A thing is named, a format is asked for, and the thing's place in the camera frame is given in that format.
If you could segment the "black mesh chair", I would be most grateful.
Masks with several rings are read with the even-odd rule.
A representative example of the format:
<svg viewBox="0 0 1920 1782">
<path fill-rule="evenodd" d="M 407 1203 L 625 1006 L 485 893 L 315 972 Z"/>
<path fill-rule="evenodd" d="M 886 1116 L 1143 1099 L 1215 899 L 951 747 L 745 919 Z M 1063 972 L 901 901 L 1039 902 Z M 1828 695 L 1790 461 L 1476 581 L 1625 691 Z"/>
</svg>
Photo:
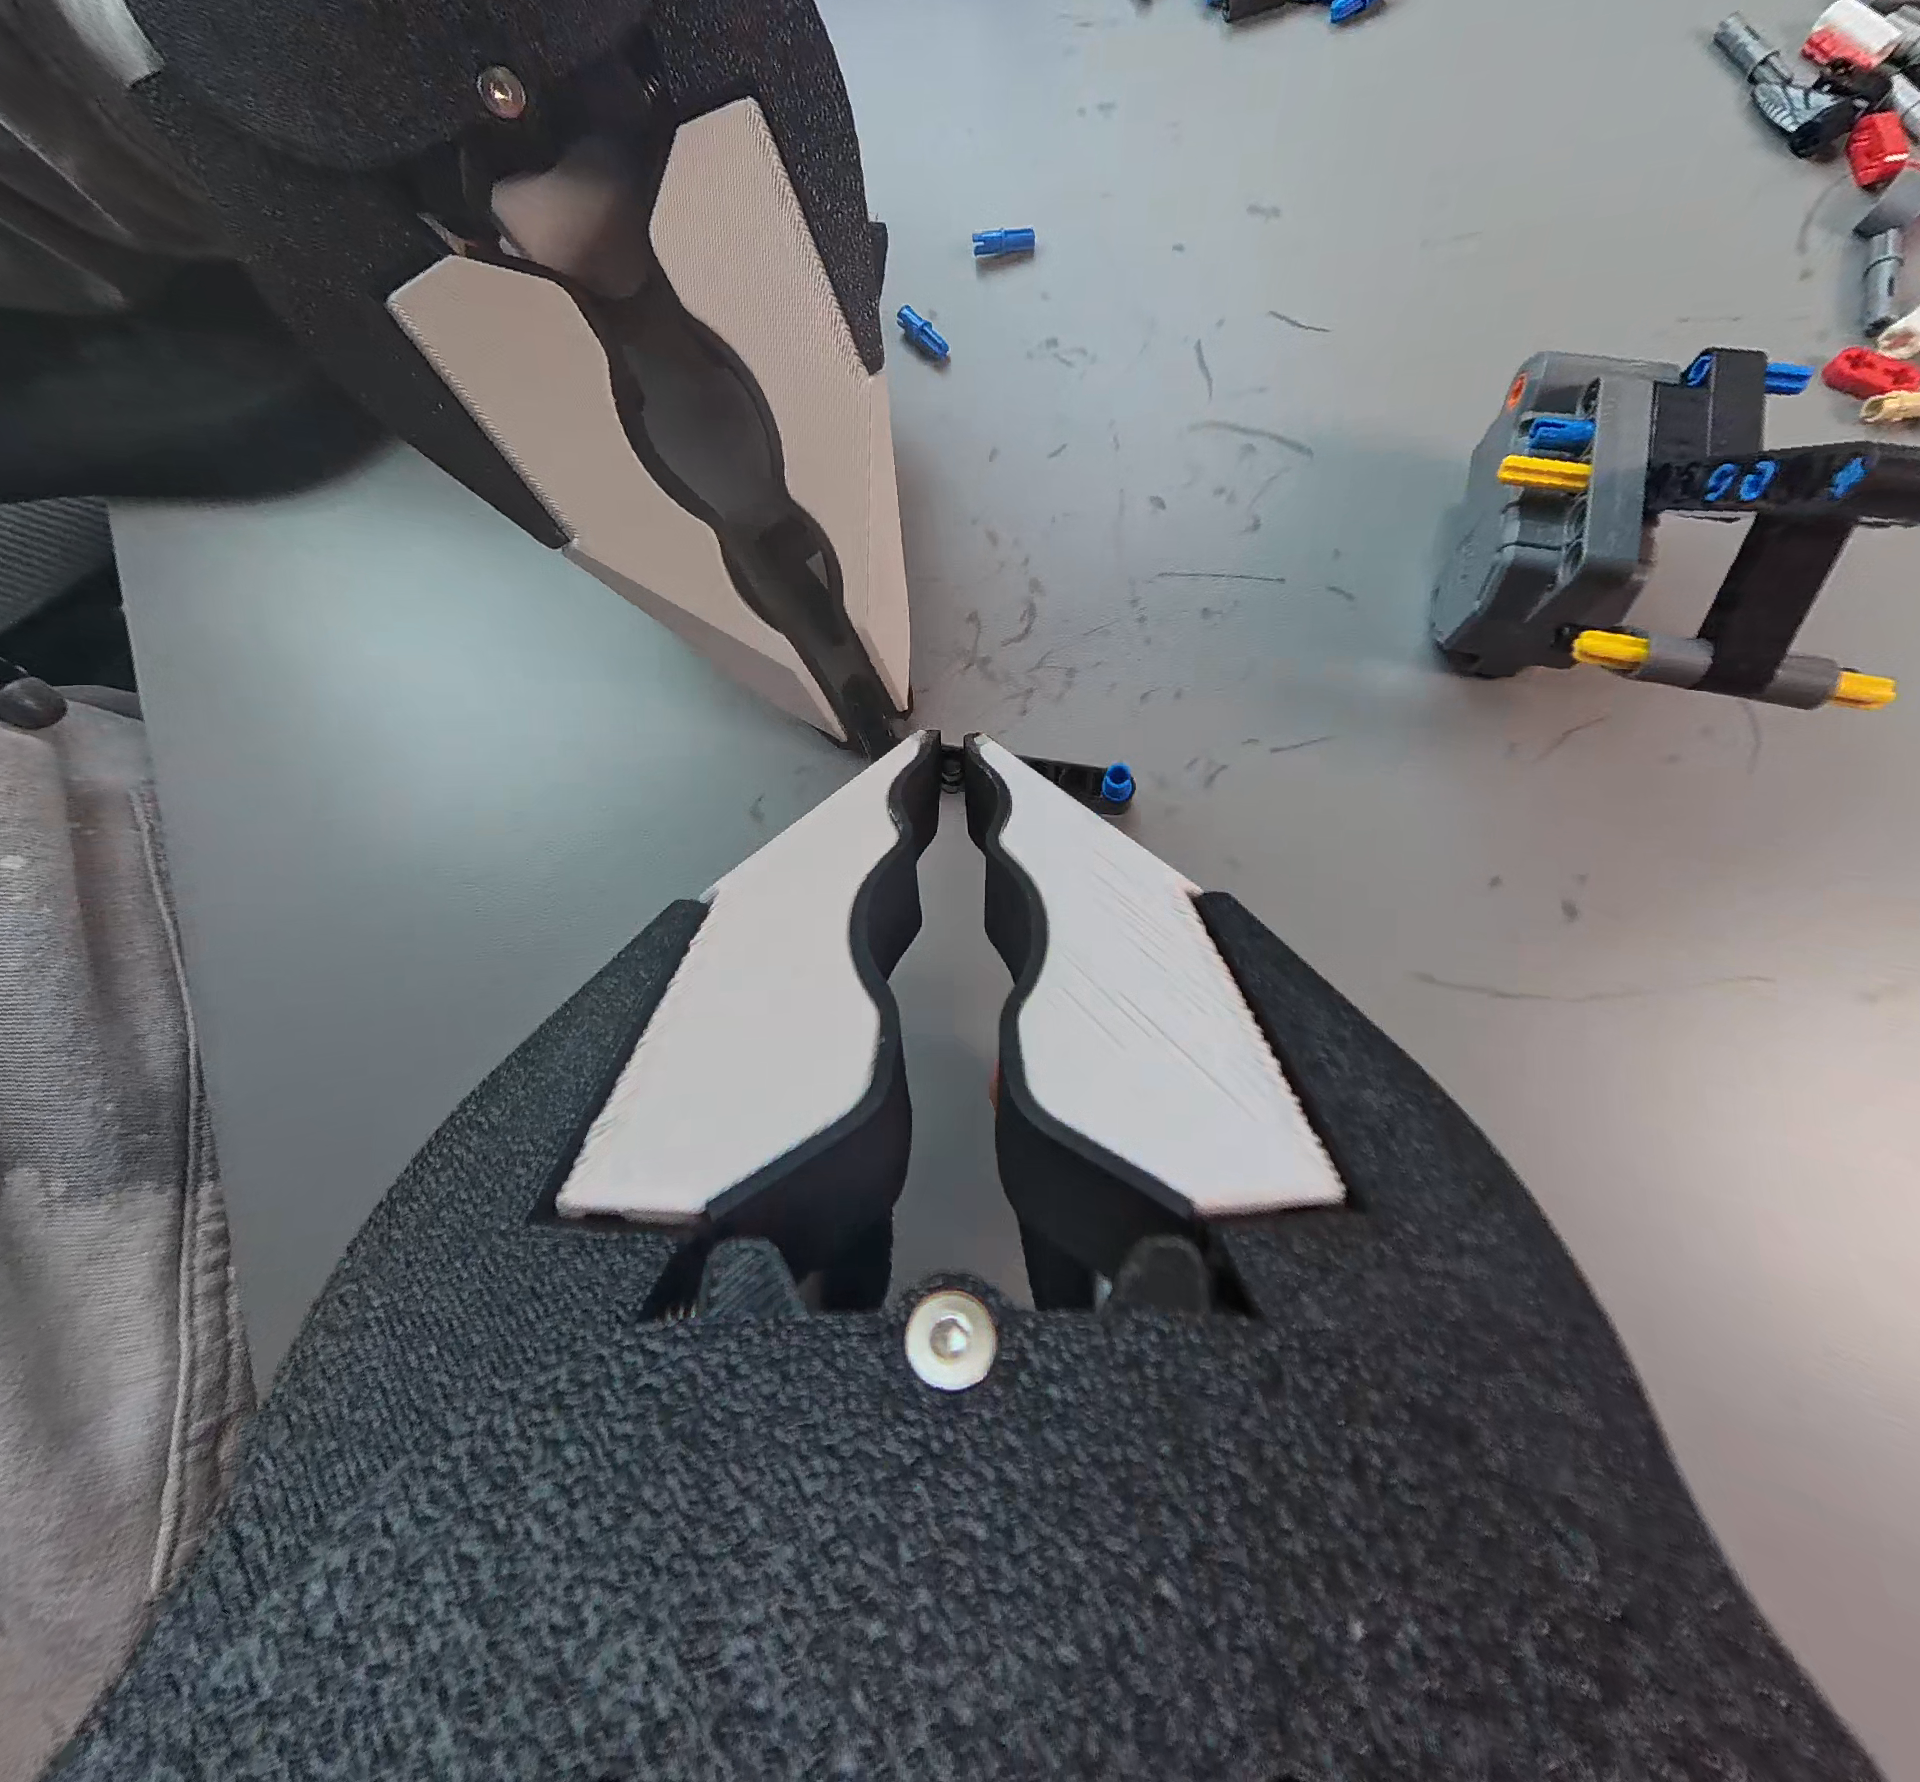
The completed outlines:
<svg viewBox="0 0 1920 1782">
<path fill-rule="evenodd" d="M 134 692 L 105 502 L 2 506 L 2 660 L 4 675 Z"/>
</svg>

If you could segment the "pile of mixed brick pieces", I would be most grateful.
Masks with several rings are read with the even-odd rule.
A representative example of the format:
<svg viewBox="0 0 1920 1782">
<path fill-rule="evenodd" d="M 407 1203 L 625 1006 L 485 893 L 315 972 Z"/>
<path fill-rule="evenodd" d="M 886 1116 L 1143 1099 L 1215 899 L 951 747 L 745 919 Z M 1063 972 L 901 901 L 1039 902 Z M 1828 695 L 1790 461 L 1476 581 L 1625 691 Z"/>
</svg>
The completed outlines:
<svg viewBox="0 0 1920 1782">
<path fill-rule="evenodd" d="M 1794 51 L 1729 14 L 1711 47 L 1790 157 L 1838 163 L 1859 194 L 1859 339 L 1818 380 L 1864 427 L 1916 433 L 1918 0 L 1833 0 Z"/>
</svg>

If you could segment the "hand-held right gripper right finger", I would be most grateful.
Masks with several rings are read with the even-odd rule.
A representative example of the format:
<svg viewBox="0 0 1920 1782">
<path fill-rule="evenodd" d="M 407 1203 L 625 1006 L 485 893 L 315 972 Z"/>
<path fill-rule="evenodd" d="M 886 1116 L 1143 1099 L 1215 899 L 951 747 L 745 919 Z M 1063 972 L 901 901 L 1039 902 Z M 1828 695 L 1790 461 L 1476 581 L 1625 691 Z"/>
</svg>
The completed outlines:
<svg viewBox="0 0 1920 1782">
<path fill-rule="evenodd" d="M 1208 1294 L 1222 1228 L 1343 1209 L 1203 891 L 995 738 L 964 743 L 983 923 L 1011 994 L 995 1149 L 1033 1305 L 1090 1313 L 1142 1244 Z"/>
</svg>

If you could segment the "grey black brick assembly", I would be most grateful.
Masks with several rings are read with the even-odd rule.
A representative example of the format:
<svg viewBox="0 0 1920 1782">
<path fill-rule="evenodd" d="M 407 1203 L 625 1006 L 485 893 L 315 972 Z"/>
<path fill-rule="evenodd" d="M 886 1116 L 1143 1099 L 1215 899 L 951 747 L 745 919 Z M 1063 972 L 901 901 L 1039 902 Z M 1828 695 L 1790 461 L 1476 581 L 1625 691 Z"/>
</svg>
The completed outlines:
<svg viewBox="0 0 1920 1782">
<path fill-rule="evenodd" d="M 1768 449 L 1768 398 L 1809 379 L 1754 349 L 1707 349 L 1689 367 L 1527 357 L 1445 527 L 1429 601 L 1442 660 L 1478 681 L 1595 666 L 1800 712 L 1891 705 L 1892 681 L 1794 643 L 1855 533 L 1918 523 L 1916 449 Z M 1691 636 L 1630 623 L 1664 518 L 1746 524 Z"/>
</svg>

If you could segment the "person's grey hoodie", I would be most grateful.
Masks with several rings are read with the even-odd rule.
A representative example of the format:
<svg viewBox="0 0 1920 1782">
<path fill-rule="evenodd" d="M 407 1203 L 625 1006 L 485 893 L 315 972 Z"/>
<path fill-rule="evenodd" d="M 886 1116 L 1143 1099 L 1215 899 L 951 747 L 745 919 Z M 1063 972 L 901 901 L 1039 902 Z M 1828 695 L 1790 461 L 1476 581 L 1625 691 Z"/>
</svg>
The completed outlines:
<svg viewBox="0 0 1920 1782">
<path fill-rule="evenodd" d="M 2 1756 L 36 1778 L 124 1667 L 255 1407 L 147 736 L 4 691 Z"/>
</svg>

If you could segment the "grey desk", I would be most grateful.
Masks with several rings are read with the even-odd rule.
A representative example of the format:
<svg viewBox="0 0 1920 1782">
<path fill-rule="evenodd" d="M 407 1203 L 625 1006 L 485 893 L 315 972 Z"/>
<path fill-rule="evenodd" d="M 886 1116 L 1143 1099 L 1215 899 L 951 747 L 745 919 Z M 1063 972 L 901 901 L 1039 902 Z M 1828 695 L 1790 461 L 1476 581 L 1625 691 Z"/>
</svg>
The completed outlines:
<svg viewBox="0 0 1920 1782">
<path fill-rule="evenodd" d="M 60 1778 L 1881 1778 L 1501 1152 L 908 722 L 816 0 L 129 0 L 325 372 L 857 774 L 400 1170 Z"/>
</svg>

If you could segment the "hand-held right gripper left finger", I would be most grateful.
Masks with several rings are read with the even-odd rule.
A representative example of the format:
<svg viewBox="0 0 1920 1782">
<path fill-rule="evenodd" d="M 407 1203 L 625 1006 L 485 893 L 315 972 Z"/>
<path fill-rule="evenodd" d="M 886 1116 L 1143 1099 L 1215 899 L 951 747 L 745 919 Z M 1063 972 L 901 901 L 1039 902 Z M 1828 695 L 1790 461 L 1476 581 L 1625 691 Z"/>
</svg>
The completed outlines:
<svg viewBox="0 0 1920 1782">
<path fill-rule="evenodd" d="M 919 731 L 685 906 L 685 948 L 550 1176 L 555 1240 L 659 1247 L 649 1314 L 745 1240 L 823 1313 L 881 1308 L 911 1142 L 890 979 L 939 803 Z"/>
</svg>

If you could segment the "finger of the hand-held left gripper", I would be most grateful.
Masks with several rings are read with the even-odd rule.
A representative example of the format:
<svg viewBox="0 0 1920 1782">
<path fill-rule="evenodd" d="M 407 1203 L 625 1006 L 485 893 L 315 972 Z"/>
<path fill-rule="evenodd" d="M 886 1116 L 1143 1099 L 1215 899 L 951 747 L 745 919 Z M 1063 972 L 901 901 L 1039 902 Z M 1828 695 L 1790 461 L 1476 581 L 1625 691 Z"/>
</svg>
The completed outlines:
<svg viewBox="0 0 1920 1782">
<path fill-rule="evenodd" d="M 651 239 L 682 307 L 752 379 L 781 485 L 823 535 L 852 633 L 904 712 L 908 584 L 886 376 L 857 352 L 755 101 L 675 130 Z"/>
<path fill-rule="evenodd" d="M 781 485 L 772 413 L 657 258 L 622 299 L 520 261 L 443 261 L 389 313 L 575 569 L 834 743 L 895 745 L 898 712 Z"/>
</svg>

